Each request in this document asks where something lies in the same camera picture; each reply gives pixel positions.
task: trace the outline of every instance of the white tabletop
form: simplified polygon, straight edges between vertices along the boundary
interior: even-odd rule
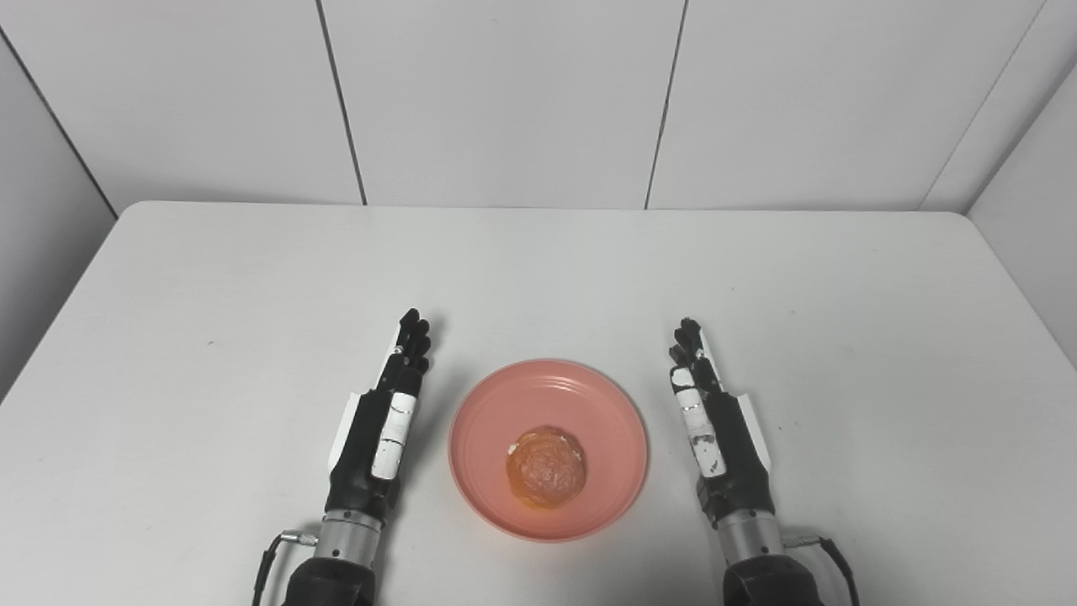
[[[0,604],[248,603],[412,306],[434,367],[382,605],[717,604],[684,315],[753,395],[781,520],[836,537],[865,604],[1077,596],[1077,374],[963,217],[144,202],[0,406]],[[466,391],[538,357],[617,382],[651,448],[634,506],[569,544],[489,526],[448,470]]]

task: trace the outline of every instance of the pink bowl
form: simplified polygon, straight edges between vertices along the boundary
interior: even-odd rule
[[[579,442],[584,490],[543,510],[508,487],[508,447],[522,434],[551,426]],[[635,501],[647,467],[647,442],[635,409],[610,380],[559,361],[530,361],[484,379],[464,398],[449,434],[449,467],[464,499],[506,533],[537,541],[567,541],[596,533]]]

